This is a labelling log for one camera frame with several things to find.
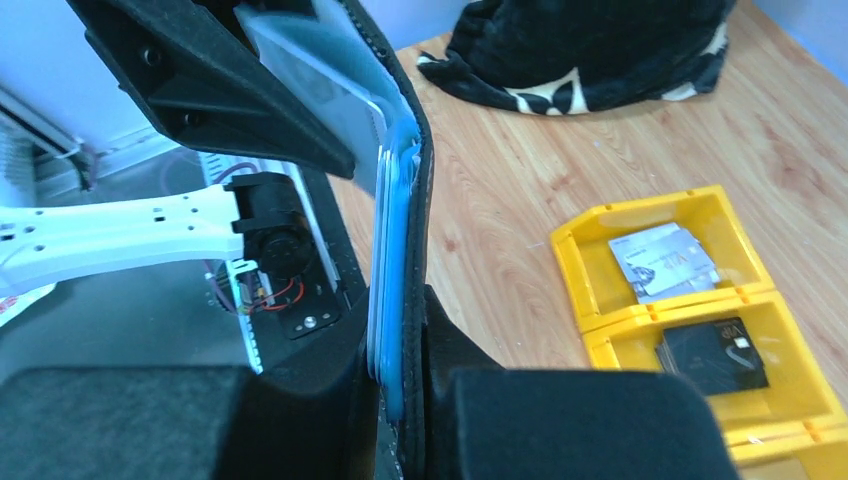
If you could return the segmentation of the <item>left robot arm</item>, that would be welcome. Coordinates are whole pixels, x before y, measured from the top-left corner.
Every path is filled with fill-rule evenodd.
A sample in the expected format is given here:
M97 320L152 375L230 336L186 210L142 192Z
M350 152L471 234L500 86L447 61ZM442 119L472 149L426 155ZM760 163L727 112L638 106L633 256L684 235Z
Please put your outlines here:
M186 148L352 178L356 158L270 68L283 11L207 1L74 1L85 36L157 132ZM255 178L184 194L1 211L1 293L182 260L235 260L255 225Z

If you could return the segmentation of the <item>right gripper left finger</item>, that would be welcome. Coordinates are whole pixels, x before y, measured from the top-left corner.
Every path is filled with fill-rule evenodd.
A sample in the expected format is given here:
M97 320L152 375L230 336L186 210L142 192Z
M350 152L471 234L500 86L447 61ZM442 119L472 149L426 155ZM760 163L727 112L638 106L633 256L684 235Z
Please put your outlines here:
M239 368L22 372L1 387L4 479L262 479Z

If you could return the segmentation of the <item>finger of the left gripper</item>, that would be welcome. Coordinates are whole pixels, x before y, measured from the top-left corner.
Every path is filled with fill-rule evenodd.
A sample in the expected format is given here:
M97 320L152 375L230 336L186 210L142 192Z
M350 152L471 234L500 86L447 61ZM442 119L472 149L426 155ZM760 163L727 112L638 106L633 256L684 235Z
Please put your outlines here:
M350 179L355 157L204 1L72 1L85 37L160 134L196 151Z

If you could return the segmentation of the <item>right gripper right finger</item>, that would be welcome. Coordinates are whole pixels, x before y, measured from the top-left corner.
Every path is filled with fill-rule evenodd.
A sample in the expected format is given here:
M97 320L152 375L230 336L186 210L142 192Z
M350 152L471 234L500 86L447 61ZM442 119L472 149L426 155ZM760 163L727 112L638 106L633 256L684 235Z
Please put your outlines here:
M508 369L425 294L429 479L734 479L706 401L661 373Z

